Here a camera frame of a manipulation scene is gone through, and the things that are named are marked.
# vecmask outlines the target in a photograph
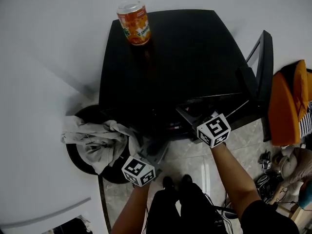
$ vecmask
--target forearm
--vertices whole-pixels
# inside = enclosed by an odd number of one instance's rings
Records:
[[[112,234],[140,234],[142,232],[149,187],[150,183],[133,189],[112,228]]]
[[[254,181],[224,144],[211,150],[224,188],[238,217],[241,218],[245,209],[252,202],[261,199]]]

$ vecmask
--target black shoe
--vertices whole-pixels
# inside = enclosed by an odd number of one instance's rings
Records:
[[[193,183],[192,177],[188,174],[184,175],[181,181],[181,185],[186,185],[188,183]]]
[[[174,182],[169,176],[165,176],[164,179],[162,180],[162,186],[164,189],[166,188],[174,188]]]

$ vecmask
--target gray cloth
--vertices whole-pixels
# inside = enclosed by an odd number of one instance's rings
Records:
[[[126,147],[129,136],[129,152],[135,155],[140,146],[134,132],[114,120],[103,124],[85,123],[77,116],[66,116],[61,141],[65,144],[82,145],[85,152],[81,158],[101,174],[108,165],[112,166]]]
[[[284,156],[280,161],[281,175],[283,179],[287,179],[294,172],[297,165],[297,158],[293,153],[291,153],[289,157]]]
[[[282,182],[283,187],[287,187],[290,184],[312,176],[312,151],[297,147],[294,148],[290,159],[292,158],[292,155],[296,158],[297,167],[292,174]]]

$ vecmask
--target tiled floor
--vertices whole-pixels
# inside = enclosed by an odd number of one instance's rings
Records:
[[[260,154],[266,149],[273,153],[276,151],[269,142],[263,143],[261,120],[232,131],[226,143],[252,178],[262,174],[261,165],[257,163]],[[151,184],[148,207],[151,205],[155,192],[162,190],[164,176],[171,176],[174,181],[179,181],[184,174],[192,176],[193,181],[210,195],[214,205],[222,205],[224,187],[211,150],[206,144],[193,144],[188,139],[171,142],[162,163],[162,170],[160,176]],[[115,185],[104,181],[104,191],[110,223],[113,226],[131,194],[132,185],[130,183]],[[233,220],[232,225],[235,234],[242,233],[238,220]]]

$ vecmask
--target can lid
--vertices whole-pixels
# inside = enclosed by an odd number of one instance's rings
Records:
[[[126,1],[118,6],[118,14],[128,14],[134,11],[141,9],[144,6],[144,3],[141,1]]]

